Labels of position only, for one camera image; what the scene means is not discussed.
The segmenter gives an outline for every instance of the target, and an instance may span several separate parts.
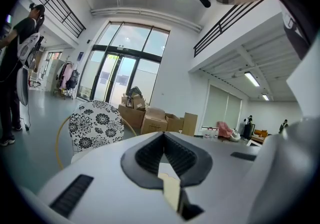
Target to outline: backpack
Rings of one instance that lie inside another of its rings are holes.
[[[80,73],[77,70],[72,71],[70,79],[65,84],[67,90],[76,88],[78,84],[79,75]]]

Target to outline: gray floor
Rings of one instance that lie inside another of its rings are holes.
[[[29,91],[29,114],[31,127],[14,132],[15,143],[0,148],[0,153],[13,180],[21,186],[37,193],[52,176],[60,171],[55,153],[56,135],[62,122],[72,114],[82,102],[71,98],[61,98],[40,90]],[[20,107],[20,115],[28,122],[28,108]],[[133,137],[125,127],[124,138]],[[59,157],[66,167],[73,156],[68,123],[59,138]]]

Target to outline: fluorescent light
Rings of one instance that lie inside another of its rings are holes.
[[[260,86],[260,84],[257,82],[257,80],[254,78],[254,76],[250,72],[245,72],[244,74],[251,81],[251,83],[254,84],[255,87]]]
[[[262,94],[262,97],[268,102],[269,101],[269,98],[266,94]]]
[[[5,19],[6,22],[11,23],[11,15],[8,15]]]

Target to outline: floral cushion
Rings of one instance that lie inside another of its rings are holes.
[[[119,142],[124,136],[124,129],[124,121],[118,110],[99,100],[81,104],[69,120],[74,152]]]

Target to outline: black vent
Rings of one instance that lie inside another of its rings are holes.
[[[68,218],[93,179],[90,176],[79,175],[50,205],[51,209]]]
[[[139,149],[135,155],[135,160],[146,171],[158,176],[159,164],[163,154],[164,141],[162,137],[158,137]]]
[[[195,153],[170,137],[166,137],[164,154],[178,176],[186,173],[197,161]]]
[[[254,161],[254,160],[256,160],[256,157],[257,157],[254,154],[245,154],[245,153],[241,153],[241,152],[233,152],[230,156],[232,156],[234,158],[248,160],[248,161]]]

